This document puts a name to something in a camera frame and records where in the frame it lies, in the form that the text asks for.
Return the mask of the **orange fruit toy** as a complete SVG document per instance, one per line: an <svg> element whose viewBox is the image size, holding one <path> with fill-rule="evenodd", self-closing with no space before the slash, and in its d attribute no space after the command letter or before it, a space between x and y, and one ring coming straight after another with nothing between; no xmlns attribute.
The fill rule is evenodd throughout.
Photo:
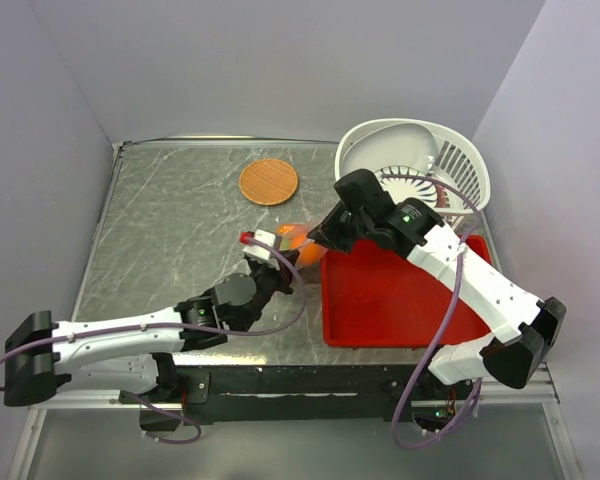
<svg viewBox="0 0 600 480"><path fill-rule="evenodd" d="M295 263L297 269L304 269L319 263L327 252L325 247L310 240L301 242L295 249L299 252L298 259Z"/></svg>

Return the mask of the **clear zip top bag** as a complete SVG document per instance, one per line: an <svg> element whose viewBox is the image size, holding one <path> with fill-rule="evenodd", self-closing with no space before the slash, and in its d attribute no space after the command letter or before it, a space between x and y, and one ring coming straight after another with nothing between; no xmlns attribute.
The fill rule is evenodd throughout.
<svg viewBox="0 0 600 480"><path fill-rule="evenodd" d="M297 250L296 269L308 285L318 285L321 281L321 261L327 249L316 244L308 237L310 231L317 226L315 221L308 223L281 222L274 232L282 238L282 250Z"/></svg>

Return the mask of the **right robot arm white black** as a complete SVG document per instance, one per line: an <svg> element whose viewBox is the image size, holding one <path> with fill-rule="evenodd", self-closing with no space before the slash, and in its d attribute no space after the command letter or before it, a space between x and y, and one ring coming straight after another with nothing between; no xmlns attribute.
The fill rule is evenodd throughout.
<svg viewBox="0 0 600 480"><path fill-rule="evenodd" d="M431 359L417 375L422 394L440 398L453 384L485 376L524 388L555 344L565 305L555 297L542 300L504 277L423 201L394 202L373 172L355 170L334 189L339 201L309 232L311 240L342 253L360 239L374 242L452 291L490 330L476 340L428 347Z"/></svg>

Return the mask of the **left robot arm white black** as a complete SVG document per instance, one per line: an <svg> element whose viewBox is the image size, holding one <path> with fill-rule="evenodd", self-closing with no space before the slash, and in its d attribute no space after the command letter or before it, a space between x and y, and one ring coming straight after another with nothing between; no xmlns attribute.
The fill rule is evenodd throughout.
<svg viewBox="0 0 600 480"><path fill-rule="evenodd" d="M55 322L48 311L30 314L5 342L4 404L30 406L96 389L170 400L179 386L174 354L254 335L251 327L272 296L292 294L293 267L248 266L198 297L145 315L77 323Z"/></svg>

